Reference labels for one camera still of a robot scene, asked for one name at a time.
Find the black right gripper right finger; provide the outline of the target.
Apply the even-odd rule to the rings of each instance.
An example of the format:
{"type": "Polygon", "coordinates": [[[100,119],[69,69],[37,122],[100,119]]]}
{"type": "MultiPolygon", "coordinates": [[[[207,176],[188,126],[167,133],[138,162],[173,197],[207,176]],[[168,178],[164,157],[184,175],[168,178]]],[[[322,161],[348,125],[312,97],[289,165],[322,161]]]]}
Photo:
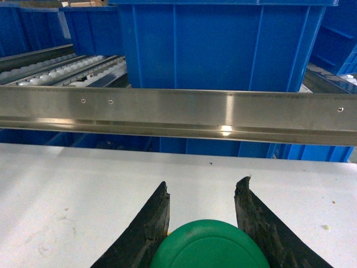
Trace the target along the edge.
{"type": "Polygon", "coordinates": [[[235,187],[237,225],[258,245],[270,267],[331,267],[250,190],[249,182],[246,176],[235,187]]]}

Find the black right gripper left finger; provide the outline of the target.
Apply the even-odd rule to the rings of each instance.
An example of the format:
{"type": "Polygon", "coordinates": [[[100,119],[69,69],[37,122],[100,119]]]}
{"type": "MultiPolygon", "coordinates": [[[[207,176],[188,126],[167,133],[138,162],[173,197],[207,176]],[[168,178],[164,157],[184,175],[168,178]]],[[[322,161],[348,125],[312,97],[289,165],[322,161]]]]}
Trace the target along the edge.
{"type": "Polygon", "coordinates": [[[117,240],[92,267],[149,267],[170,222],[170,195],[163,181],[117,240]]]}

